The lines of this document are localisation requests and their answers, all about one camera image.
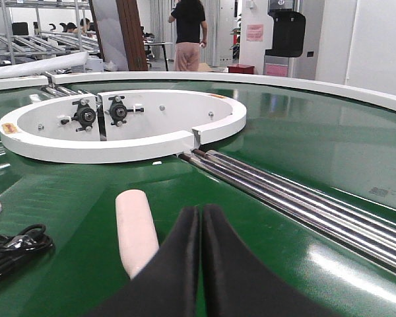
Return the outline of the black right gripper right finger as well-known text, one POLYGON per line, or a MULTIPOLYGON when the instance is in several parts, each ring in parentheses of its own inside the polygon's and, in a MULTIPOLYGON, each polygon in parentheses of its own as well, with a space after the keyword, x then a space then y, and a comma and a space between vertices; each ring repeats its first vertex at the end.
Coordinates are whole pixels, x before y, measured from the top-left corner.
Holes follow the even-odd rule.
POLYGON ((201 239, 207 316, 335 315, 266 268, 220 206, 204 206, 201 239))

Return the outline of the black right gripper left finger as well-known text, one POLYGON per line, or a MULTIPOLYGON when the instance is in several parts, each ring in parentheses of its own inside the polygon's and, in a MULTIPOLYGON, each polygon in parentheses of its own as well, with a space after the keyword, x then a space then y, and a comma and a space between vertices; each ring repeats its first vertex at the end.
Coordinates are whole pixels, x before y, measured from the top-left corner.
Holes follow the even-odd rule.
POLYGON ((200 259, 200 215, 180 211, 150 262, 87 316, 194 316, 200 259))

